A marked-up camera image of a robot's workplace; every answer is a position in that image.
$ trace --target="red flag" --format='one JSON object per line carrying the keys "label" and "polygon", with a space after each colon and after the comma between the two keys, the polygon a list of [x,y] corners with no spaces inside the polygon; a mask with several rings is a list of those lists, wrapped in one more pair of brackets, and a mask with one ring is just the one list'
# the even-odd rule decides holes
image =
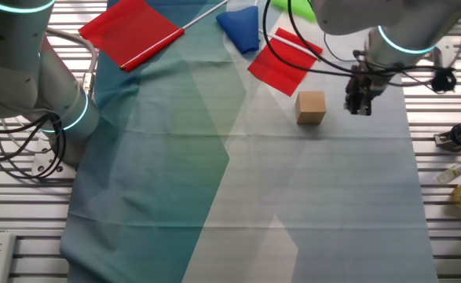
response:
{"label": "red flag", "polygon": [[[296,45],[305,47],[298,36],[293,35],[282,28],[277,30],[276,35]],[[321,54],[323,52],[319,46],[316,46],[311,42],[308,42],[308,44],[317,53]],[[284,60],[297,66],[311,68],[314,62],[316,62],[315,57],[305,54],[302,51],[278,40],[271,39],[270,45],[272,45],[274,51],[276,51],[276,53]],[[260,52],[247,70],[257,79],[260,79],[262,82],[288,96],[291,96],[295,92],[298,85],[307,75],[306,71],[298,70],[297,68],[290,67],[279,61],[279,59],[272,54],[268,46]]]}
{"label": "red flag", "polygon": [[145,0],[121,0],[79,29],[120,68],[130,71],[185,33]]}

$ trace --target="flag pole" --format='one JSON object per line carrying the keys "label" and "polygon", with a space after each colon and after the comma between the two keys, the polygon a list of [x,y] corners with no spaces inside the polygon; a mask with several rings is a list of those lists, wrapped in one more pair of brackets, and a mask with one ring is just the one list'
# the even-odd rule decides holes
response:
{"label": "flag pole", "polygon": [[216,5],[215,7],[211,8],[209,11],[205,12],[204,14],[198,16],[195,20],[189,22],[188,24],[186,24],[183,29],[187,29],[187,28],[190,28],[190,26],[192,26],[194,23],[198,22],[199,20],[202,20],[205,16],[209,15],[210,13],[214,12],[216,9],[220,8],[221,6],[223,6],[224,4],[226,4],[226,2],[228,2],[230,0],[224,0],[223,2],[221,2],[220,4]]}
{"label": "flag pole", "polygon": [[[263,30],[260,29],[260,28],[258,29],[258,31],[260,31],[260,33],[262,33],[263,35],[265,34],[265,33],[263,32]],[[298,44],[295,44],[295,43],[293,43],[293,42],[291,42],[291,41],[289,41],[289,40],[283,39],[282,37],[277,36],[277,35],[273,35],[273,34],[267,34],[267,35],[268,35],[270,38],[275,39],[275,40],[277,40],[277,41],[280,41],[280,42],[282,42],[282,43],[284,43],[284,44],[287,44],[287,45],[289,45],[289,46],[295,48],[295,49],[298,50],[298,51],[302,51],[303,53],[305,53],[305,54],[307,54],[307,55],[309,55],[309,56],[312,56],[312,57],[314,57],[314,58],[317,58],[316,55],[314,55],[312,52],[310,52],[310,50],[308,50],[308,49],[306,49],[306,48],[304,48],[304,47],[301,47],[301,46],[298,45]]]}
{"label": "flag pole", "polygon": [[129,72],[133,68],[136,68],[141,62],[147,60],[151,56],[153,56],[155,53],[159,52],[161,49],[164,47],[168,46],[171,44],[174,40],[179,38],[185,33],[185,29],[190,28],[193,24],[198,22],[199,20],[203,19],[205,16],[209,15],[210,13],[214,12],[216,9],[220,8],[224,4],[226,4],[230,0],[224,0],[223,2],[217,4],[215,7],[209,9],[207,12],[204,14],[198,16],[195,20],[192,20],[188,24],[186,24],[183,28],[177,29],[175,32],[172,34],[168,35],[166,38],[160,40],[153,46],[150,46],[148,49],[144,50],[143,52],[139,53],[136,57],[130,59],[126,63],[124,63],[122,66],[120,66],[121,70],[124,70],[126,72]]}

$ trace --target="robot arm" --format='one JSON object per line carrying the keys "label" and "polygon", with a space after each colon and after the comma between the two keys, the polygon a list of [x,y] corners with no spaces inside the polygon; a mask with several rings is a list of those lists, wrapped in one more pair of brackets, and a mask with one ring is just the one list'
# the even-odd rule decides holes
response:
{"label": "robot arm", "polygon": [[[35,121],[47,113],[43,109],[57,113],[67,140],[63,161],[76,166],[99,115],[47,40],[54,2],[0,0],[0,119],[23,115]],[[52,140],[60,138],[51,123],[42,129]]]}
{"label": "robot arm", "polygon": [[[359,72],[416,65],[461,18],[461,0],[312,0],[312,5],[327,33],[344,35],[373,27],[360,52],[364,59],[353,66]],[[371,115],[371,101],[394,75],[351,79],[346,107],[352,114]]]}

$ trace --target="small brown cube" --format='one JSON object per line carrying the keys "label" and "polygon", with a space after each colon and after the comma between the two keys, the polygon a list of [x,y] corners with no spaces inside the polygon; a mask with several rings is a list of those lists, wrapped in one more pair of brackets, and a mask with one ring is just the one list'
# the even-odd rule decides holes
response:
{"label": "small brown cube", "polygon": [[296,123],[319,125],[326,114],[323,91],[300,91],[295,104]]}

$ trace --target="tablecloth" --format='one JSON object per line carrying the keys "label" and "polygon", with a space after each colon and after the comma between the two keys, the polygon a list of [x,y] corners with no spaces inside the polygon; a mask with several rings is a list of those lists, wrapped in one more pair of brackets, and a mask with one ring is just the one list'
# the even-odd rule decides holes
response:
{"label": "tablecloth", "polygon": [[[218,1],[147,2],[182,26]],[[271,13],[269,29],[291,30]],[[101,53],[101,119],[60,246],[68,282],[437,282],[402,90],[351,116],[347,78],[309,74],[298,90],[324,91],[327,114],[298,126],[297,94],[247,72],[256,53],[240,55],[216,14],[131,73]],[[331,47],[348,57],[367,33]]]}

